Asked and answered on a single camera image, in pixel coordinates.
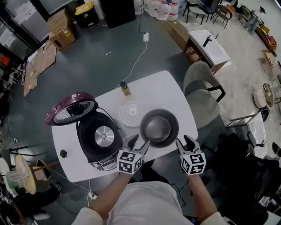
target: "metal bowl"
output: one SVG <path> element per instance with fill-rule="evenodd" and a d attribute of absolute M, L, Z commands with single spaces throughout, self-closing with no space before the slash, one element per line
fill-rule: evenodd
<path fill-rule="evenodd" d="M 151 146 L 164 148 L 172 144 L 179 133 L 176 117 L 165 109 L 154 109 L 143 117 L 140 123 L 140 134 Z"/>

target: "maroon lid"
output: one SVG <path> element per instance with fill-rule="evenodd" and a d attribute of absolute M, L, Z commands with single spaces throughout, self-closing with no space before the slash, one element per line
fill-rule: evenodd
<path fill-rule="evenodd" d="M 94 97 L 85 92 L 67 96 L 46 115 L 50 126 L 61 126 L 79 121 L 84 115 L 98 108 Z"/>

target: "yellow bottle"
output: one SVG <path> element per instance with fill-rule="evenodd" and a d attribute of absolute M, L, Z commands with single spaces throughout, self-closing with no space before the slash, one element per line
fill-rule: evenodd
<path fill-rule="evenodd" d="M 120 86 L 121 86 L 121 90 L 123 91 L 123 93 L 124 93 L 125 96 L 131 95 L 130 89 L 129 89 L 129 87 L 128 87 L 128 85 L 126 84 L 125 81 L 122 81 L 122 82 L 120 83 Z"/>

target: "white sink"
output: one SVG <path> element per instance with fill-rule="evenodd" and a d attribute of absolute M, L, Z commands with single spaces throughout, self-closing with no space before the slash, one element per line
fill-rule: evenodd
<path fill-rule="evenodd" d="M 202 51 L 214 65 L 230 60 L 230 57 L 226 51 L 223 49 L 223 47 L 221 47 L 221 45 L 208 30 L 191 31 L 189 32 L 189 35 L 196 42 L 197 46 L 199 45 L 198 47 L 202 49 Z M 203 44 L 209 35 L 211 35 L 212 41 L 209 41 L 206 47 L 203 47 Z"/>

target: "black and white marker cube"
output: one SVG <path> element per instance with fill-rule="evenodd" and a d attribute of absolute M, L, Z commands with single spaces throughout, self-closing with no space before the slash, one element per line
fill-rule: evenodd
<path fill-rule="evenodd" d="M 118 170 L 126 174 L 134 174 L 142 165 L 142 154 L 119 150 L 117 157 Z"/>
<path fill-rule="evenodd" d="M 181 167 L 188 175 L 201 174 L 206 166 L 204 153 L 195 153 L 184 155 L 181 161 Z"/>

